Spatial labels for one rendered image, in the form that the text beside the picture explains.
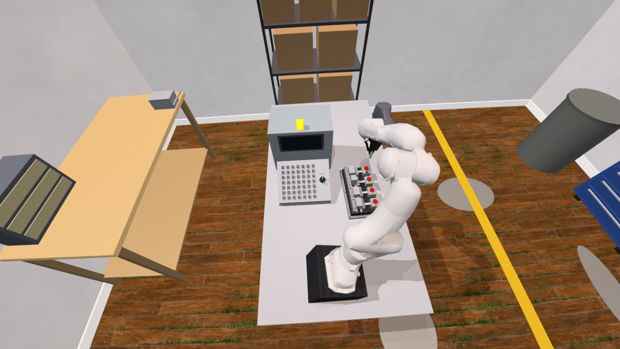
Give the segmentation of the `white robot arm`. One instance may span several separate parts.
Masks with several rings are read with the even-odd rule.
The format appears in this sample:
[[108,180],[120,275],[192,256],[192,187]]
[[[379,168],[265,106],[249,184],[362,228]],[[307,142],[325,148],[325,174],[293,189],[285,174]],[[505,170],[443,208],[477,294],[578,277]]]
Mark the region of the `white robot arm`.
[[373,213],[344,230],[344,244],[324,257],[328,288],[334,292],[355,291],[362,262],[401,251],[404,239],[398,230],[420,201],[417,185],[430,186],[440,175],[440,165],[424,150],[424,134],[410,124],[397,124],[390,111],[389,102],[378,102],[372,118],[358,125],[363,139],[389,146],[378,157],[378,170],[384,181],[390,180],[390,188]]

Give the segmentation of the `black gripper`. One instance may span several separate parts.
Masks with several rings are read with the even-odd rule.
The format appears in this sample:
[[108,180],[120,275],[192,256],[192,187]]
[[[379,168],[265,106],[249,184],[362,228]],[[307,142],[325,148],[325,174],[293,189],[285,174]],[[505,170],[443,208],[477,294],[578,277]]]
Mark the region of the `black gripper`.
[[[365,141],[365,144],[366,144],[366,147],[367,147],[366,150],[367,150],[367,152],[369,152],[368,157],[369,157],[369,159],[371,159],[372,158],[372,154],[374,153],[374,151],[377,151],[378,148],[382,145],[382,143],[374,141],[374,140],[372,140],[370,138],[364,139],[364,141]],[[368,141],[370,141],[370,146],[368,146]]]

